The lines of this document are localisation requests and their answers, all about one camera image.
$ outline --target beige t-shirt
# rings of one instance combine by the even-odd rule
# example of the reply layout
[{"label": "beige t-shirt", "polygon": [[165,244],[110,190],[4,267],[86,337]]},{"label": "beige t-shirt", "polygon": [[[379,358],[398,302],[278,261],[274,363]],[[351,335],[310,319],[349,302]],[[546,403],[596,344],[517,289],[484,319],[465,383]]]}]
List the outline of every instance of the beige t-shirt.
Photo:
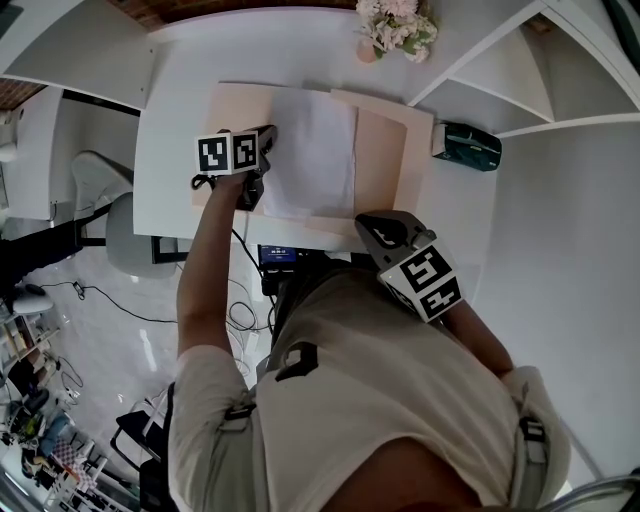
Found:
[{"label": "beige t-shirt", "polygon": [[[562,486],[568,444],[539,373],[515,370],[504,379],[509,389],[462,345],[393,303],[371,275],[342,274],[311,293],[278,343],[302,341],[318,347],[317,367],[284,380],[270,372],[257,388],[273,511],[320,510],[377,448],[403,437],[447,461],[483,505],[508,504],[518,425],[512,394],[521,397],[524,382],[559,448],[544,501]],[[189,452],[212,450],[207,436],[245,388],[220,349],[191,349],[179,366],[170,486],[189,510],[180,490],[206,488],[205,468],[190,467]]]}]

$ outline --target chair backrest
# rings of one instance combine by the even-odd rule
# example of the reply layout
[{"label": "chair backrest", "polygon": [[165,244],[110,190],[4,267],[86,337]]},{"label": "chair backrest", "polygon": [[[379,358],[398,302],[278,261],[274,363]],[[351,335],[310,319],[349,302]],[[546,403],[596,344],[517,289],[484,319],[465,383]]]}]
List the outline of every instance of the chair backrest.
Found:
[{"label": "chair backrest", "polygon": [[154,264],[151,237],[133,233],[133,192],[111,204],[105,238],[109,263],[125,274],[162,279],[176,271],[175,263]]},{"label": "chair backrest", "polygon": [[133,171],[95,151],[78,153],[71,172],[76,182],[75,220],[90,217],[101,197],[112,201],[133,190]]}]

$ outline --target skin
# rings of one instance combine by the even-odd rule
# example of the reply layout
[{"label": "skin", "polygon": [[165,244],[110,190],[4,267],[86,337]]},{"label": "skin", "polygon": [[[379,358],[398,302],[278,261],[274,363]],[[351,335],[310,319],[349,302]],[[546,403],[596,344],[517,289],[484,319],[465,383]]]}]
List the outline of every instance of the skin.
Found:
[{"label": "skin", "polygon": [[[219,179],[202,214],[178,286],[178,355],[197,345],[232,353],[225,328],[227,277],[242,180],[242,174]],[[513,370],[508,352],[469,304],[457,304],[440,321],[498,378]],[[476,493],[442,459],[416,441],[397,439],[373,453],[323,510],[441,512],[479,507]]]}]

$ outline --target person's right arm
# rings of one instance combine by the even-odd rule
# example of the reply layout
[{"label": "person's right arm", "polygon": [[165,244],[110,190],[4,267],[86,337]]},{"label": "person's right arm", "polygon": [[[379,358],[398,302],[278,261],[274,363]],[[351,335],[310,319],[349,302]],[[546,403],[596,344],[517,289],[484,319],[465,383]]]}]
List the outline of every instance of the person's right arm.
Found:
[{"label": "person's right arm", "polygon": [[467,301],[445,311],[440,320],[455,338],[498,378],[513,370],[511,357]]}]

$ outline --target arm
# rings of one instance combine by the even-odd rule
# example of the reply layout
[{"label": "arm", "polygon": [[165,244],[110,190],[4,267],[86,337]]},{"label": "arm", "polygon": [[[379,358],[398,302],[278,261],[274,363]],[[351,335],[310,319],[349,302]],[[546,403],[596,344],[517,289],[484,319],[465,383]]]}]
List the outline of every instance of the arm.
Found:
[{"label": "arm", "polygon": [[178,285],[178,356],[196,345],[231,352],[225,327],[231,229],[244,173],[218,179]]},{"label": "arm", "polygon": [[498,378],[513,370],[513,362],[502,343],[484,324],[467,301],[444,312],[442,324]]}]

